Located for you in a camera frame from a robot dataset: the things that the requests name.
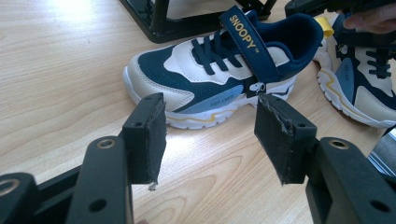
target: finger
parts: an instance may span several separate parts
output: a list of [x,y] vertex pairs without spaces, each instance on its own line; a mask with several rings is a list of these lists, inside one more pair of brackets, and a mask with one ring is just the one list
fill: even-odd
[[383,21],[377,25],[362,27],[361,29],[378,35],[387,34],[396,30],[396,20]]
[[396,3],[382,6],[373,10],[373,13],[365,13],[363,26],[375,25],[382,21],[396,19]]
[[376,25],[382,21],[395,19],[395,10],[396,3],[392,3],[372,10],[358,12],[347,18],[344,21],[344,26],[347,29],[356,29]]

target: white midsole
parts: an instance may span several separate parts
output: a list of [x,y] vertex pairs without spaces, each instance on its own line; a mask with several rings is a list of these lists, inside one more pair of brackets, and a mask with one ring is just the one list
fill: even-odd
[[[282,81],[276,84],[267,84],[267,93],[275,93],[275,92],[285,92],[289,89],[289,91],[284,95],[276,95],[279,98],[286,100],[289,97],[289,94],[292,91],[293,84],[295,82],[297,76],[291,77],[288,80]],[[137,104],[140,102],[141,97],[138,96],[134,92],[134,88],[132,85],[132,80],[128,75],[128,68],[125,67],[123,70],[123,81],[125,87],[128,89],[128,93],[131,98]],[[165,111],[166,122],[169,123],[173,127],[182,128],[182,129],[201,129],[203,127],[211,127],[216,125],[217,123],[222,123],[231,114],[241,105],[253,105],[256,106],[258,103],[258,97],[250,97],[247,98],[245,94],[241,94],[237,99],[232,101],[230,104],[225,105],[221,108],[212,109],[209,111],[196,113],[196,114],[180,114],[175,112]]]
[[341,86],[338,82],[336,74],[331,70],[332,59],[326,48],[319,48],[314,60],[319,62],[321,69],[318,72],[318,83],[326,98],[332,102],[334,107],[343,111],[344,114],[351,118],[376,128],[389,128],[396,124],[392,120],[376,120],[372,119],[358,108],[356,108],[343,94]]

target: shoe logo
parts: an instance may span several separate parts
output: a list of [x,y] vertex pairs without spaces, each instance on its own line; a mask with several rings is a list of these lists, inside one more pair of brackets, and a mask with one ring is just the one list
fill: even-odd
[[219,105],[226,105],[226,104],[228,104],[229,101],[233,100],[233,98],[235,98],[233,95],[225,96],[222,99],[219,99],[215,102],[210,103],[210,106],[215,107],[215,106],[219,106]]
[[256,47],[254,41],[251,38],[251,35],[248,33],[248,30],[245,29],[244,24],[239,20],[237,15],[233,15],[230,18],[230,22],[233,24],[233,28],[235,28],[235,30],[238,31],[238,34],[239,36],[242,37],[242,40],[248,42],[247,45],[248,49]]
[[337,45],[338,52],[342,54],[347,54],[347,45]]
[[344,70],[342,77],[344,78],[345,81],[349,81],[349,77],[353,73],[350,59],[345,58],[343,60],[343,63],[341,64],[341,66],[343,67],[343,70]]
[[259,92],[265,92],[265,90],[267,89],[265,84],[262,82],[258,82],[255,83],[253,85],[250,85],[250,87],[248,88],[250,91],[255,91],[256,94],[259,94]]

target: navy and white sneaker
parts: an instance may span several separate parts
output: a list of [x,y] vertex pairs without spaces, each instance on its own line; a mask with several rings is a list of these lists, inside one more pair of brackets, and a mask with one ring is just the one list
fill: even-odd
[[315,55],[321,67],[319,86],[334,107],[354,120],[380,129],[393,127],[396,97],[389,59],[395,57],[390,49],[396,46],[376,48],[373,35],[346,30],[345,17],[331,21],[334,35],[322,41]]
[[213,35],[135,55],[123,72],[132,99],[163,92],[171,126],[211,127],[241,105],[257,105],[260,92],[288,98],[323,38],[303,14],[261,23],[254,11],[232,7],[220,19],[224,29]]

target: shoe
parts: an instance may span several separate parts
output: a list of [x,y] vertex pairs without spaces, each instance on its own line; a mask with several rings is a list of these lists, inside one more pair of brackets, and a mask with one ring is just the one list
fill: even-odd
[[314,57],[321,67],[319,86],[334,107],[354,120],[379,129],[393,127],[396,97],[389,59],[396,54],[384,46],[375,48],[368,33],[345,29],[345,18],[341,14],[331,21],[334,34],[322,41]]
[[303,14],[261,23],[254,11],[232,7],[220,19],[224,29],[213,35],[135,55],[123,71],[132,99],[163,92],[171,126],[211,127],[241,105],[257,105],[261,92],[287,99],[323,38]]

